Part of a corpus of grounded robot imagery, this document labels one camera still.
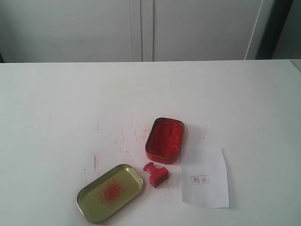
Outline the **gold metal tin lid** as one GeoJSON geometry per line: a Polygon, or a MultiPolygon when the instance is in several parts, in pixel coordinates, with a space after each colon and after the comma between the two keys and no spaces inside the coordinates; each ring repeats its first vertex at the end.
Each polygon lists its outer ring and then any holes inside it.
{"type": "Polygon", "coordinates": [[[120,164],[94,180],[77,195],[84,218],[99,224],[136,198],[144,188],[140,174],[128,164],[120,164]]]}

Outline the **red ink pad tin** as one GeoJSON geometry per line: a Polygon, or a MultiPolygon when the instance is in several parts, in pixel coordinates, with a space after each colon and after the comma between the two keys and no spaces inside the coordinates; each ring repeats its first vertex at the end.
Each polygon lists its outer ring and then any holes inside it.
{"type": "Polygon", "coordinates": [[[145,144],[148,159],[162,164],[173,164],[181,152],[184,124],[175,119],[157,118],[145,144]]]}

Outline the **white cabinet doors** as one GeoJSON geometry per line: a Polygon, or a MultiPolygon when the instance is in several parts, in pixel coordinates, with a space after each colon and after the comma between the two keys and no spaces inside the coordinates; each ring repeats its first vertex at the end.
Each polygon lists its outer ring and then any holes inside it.
{"type": "Polygon", "coordinates": [[[254,59],[270,0],[3,0],[8,63],[254,59]]]}

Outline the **red rubber stamp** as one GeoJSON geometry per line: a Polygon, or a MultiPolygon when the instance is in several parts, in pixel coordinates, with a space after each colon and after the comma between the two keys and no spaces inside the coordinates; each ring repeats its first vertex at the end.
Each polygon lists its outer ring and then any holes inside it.
{"type": "Polygon", "coordinates": [[[153,162],[147,163],[143,170],[150,174],[149,181],[154,188],[169,178],[169,171],[165,167],[156,168],[153,162]]]}

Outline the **dark vertical post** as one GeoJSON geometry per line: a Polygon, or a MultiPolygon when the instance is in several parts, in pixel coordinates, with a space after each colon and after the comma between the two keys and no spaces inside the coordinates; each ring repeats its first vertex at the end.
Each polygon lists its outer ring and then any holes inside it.
{"type": "Polygon", "coordinates": [[[274,0],[255,55],[256,60],[271,59],[286,23],[293,0],[274,0]]]}

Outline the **white paper sheet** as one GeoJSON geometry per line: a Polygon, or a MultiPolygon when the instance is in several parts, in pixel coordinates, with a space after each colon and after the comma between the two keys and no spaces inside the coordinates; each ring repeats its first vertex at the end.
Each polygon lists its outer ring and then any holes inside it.
{"type": "Polygon", "coordinates": [[[181,175],[183,202],[205,208],[230,206],[228,173],[222,149],[184,146],[181,175]]]}

